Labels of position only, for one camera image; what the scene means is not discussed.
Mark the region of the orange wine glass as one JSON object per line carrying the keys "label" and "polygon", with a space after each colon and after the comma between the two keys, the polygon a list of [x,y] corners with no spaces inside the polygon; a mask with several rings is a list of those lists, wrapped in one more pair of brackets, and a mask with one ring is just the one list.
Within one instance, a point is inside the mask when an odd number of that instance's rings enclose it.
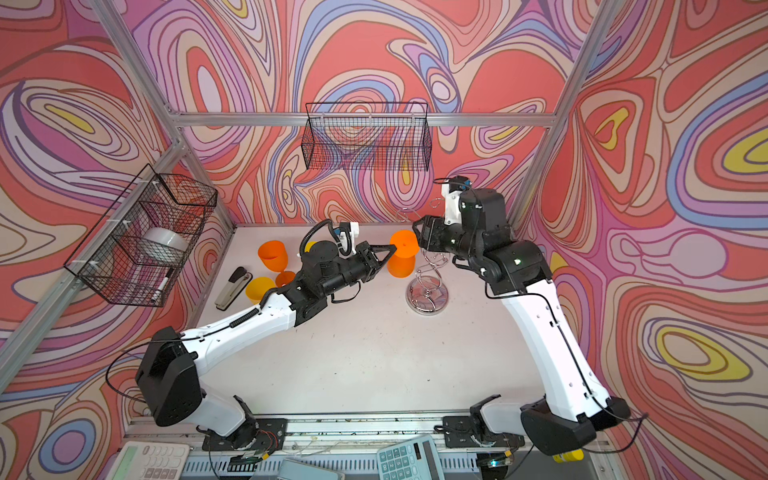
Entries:
{"label": "orange wine glass", "polygon": [[396,247],[396,251],[387,262],[389,273],[395,278],[410,276],[415,269],[415,257],[420,251],[415,233],[399,230],[390,237],[390,244]]}
{"label": "orange wine glass", "polygon": [[284,287],[291,283],[296,273],[288,269],[288,253],[283,242],[270,240],[263,243],[258,249],[258,256],[264,266],[277,274],[275,283],[278,287]]}

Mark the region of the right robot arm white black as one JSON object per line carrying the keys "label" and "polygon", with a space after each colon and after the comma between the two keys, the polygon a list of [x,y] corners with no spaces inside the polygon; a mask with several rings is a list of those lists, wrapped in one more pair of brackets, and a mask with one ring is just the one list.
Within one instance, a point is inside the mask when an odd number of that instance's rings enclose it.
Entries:
{"label": "right robot arm white black", "polygon": [[452,263],[483,282],[518,326],[544,394],[530,402],[492,395],[470,409],[478,430],[526,436],[555,456],[576,451],[598,432],[631,418],[627,402],[611,395],[589,366],[562,312],[552,271],[533,242],[514,239],[502,194],[472,188],[464,177],[444,180],[445,212],[412,225],[419,246],[450,255]]}

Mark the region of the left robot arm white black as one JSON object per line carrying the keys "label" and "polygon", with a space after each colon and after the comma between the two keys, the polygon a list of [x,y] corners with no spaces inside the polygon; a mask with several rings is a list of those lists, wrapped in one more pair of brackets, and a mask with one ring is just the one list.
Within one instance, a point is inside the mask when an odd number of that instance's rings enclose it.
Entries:
{"label": "left robot arm white black", "polygon": [[338,291],[373,280],[397,248],[357,242],[358,232],[353,222],[335,225],[323,220],[302,238],[301,267],[291,282],[269,289],[254,306],[217,322],[155,333],[135,376],[154,423],[194,424],[237,450],[247,448],[260,431],[256,417],[240,397],[216,392],[202,376],[244,348],[306,323],[338,303]]}

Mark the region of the chrome wine glass rack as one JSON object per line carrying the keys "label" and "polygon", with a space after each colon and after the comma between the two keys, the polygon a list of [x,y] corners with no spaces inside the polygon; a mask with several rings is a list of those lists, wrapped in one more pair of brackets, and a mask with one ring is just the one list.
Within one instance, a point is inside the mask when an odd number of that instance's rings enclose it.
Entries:
{"label": "chrome wine glass rack", "polygon": [[414,278],[406,288],[405,297],[408,306],[422,316],[434,316],[441,313],[448,305],[449,291],[441,275],[449,257],[447,253],[431,253],[420,250],[422,263],[415,267]]}

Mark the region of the grey black stapler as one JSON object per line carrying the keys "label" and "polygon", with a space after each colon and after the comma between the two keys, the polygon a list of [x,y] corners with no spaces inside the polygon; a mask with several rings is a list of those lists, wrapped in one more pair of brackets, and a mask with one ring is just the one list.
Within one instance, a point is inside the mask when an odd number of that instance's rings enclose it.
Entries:
{"label": "grey black stapler", "polygon": [[250,283],[252,278],[252,274],[245,267],[237,267],[219,292],[214,303],[216,309],[226,311]]}

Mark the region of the teal calculator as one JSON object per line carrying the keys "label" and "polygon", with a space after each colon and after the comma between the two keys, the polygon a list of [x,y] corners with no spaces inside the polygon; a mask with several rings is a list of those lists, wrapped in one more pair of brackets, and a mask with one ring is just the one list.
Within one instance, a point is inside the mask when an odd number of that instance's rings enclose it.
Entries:
{"label": "teal calculator", "polygon": [[376,453],[381,480],[444,480],[436,444],[421,435],[380,449]]}

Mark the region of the silver tape roll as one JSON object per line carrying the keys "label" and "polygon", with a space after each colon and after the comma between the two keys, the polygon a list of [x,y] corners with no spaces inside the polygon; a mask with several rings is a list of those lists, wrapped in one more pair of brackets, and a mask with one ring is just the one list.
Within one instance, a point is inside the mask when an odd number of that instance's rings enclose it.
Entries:
{"label": "silver tape roll", "polygon": [[159,264],[173,265],[182,261],[188,248],[180,234],[161,227],[150,228],[142,237],[140,251]]}

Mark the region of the black marker pen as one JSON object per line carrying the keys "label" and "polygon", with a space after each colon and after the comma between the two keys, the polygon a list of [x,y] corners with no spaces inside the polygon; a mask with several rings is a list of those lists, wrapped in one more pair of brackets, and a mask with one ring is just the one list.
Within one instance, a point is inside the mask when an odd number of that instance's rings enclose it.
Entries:
{"label": "black marker pen", "polygon": [[161,280],[159,286],[155,289],[155,291],[154,291],[154,293],[153,293],[153,295],[151,297],[151,301],[153,303],[157,303],[161,299],[168,281],[169,281],[169,274],[166,274],[163,277],[163,279]]}

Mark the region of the yellow small bottle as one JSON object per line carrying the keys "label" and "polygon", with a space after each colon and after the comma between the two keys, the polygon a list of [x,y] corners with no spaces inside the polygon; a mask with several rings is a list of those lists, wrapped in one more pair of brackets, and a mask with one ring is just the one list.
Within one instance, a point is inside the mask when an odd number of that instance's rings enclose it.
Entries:
{"label": "yellow small bottle", "polygon": [[585,452],[582,449],[577,449],[577,450],[554,455],[553,459],[559,464],[580,462],[585,459]]}

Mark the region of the white calculator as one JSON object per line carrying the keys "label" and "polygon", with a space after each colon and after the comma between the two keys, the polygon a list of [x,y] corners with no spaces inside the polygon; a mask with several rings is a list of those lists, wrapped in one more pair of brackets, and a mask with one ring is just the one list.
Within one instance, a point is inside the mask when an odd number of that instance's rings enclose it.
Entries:
{"label": "white calculator", "polygon": [[129,441],[119,451],[106,479],[179,479],[191,448],[184,444]]}

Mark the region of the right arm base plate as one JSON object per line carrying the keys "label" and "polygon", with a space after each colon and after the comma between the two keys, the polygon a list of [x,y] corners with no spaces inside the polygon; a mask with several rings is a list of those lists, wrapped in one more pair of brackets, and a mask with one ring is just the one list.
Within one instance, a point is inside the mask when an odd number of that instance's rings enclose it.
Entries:
{"label": "right arm base plate", "polygon": [[443,436],[445,446],[457,448],[504,448],[517,450],[525,445],[525,438],[510,433],[492,433],[480,425],[469,415],[444,416],[441,422],[433,427],[436,434]]}

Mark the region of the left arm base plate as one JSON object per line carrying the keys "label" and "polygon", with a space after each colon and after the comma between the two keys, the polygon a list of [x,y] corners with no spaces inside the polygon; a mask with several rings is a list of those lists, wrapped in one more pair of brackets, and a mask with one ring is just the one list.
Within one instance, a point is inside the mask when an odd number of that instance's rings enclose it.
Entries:
{"label": "left arm base plate", "polygon": [[206,430],[202,450],[206,452],[255,450],[274,453],[283,448],[287,426],[286,418],[256,418],[246,420],[228,436],[220,436],[213,430]]}

